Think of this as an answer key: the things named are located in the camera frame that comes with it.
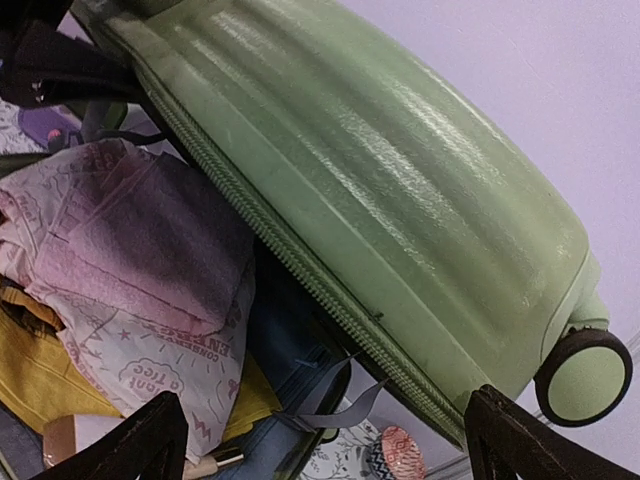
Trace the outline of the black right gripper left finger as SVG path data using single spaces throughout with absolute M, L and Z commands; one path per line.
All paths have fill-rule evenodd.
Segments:
M 45 425 L 36 477 L 181 479 L 188 425 L 176 394 L 164 391 L 127 419 L 68 415 Z

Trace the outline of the green hard-shell suitcase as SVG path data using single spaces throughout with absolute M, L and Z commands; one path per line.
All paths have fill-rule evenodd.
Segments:
M 284 410 L 229 479 L 293 479 L 379 391 L 469 457 L 491 385 L 597 422 L 634 362 L 579 218 L 481 111 L 334 1 L 77 1 L 144 107 L 253 228 L 249 342 Z

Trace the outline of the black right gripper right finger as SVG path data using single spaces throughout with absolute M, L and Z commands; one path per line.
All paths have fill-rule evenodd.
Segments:
M 559 435 L 491 385 L 471 394 L 464 423 L 475 479 L 639 478 Z

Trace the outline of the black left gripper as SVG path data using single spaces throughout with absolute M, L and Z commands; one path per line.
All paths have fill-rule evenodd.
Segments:
M 70 1 L 1 3 L 1 98 L 25 109 L 73 101 L 139 102 L 133 72 L 58 31 Z

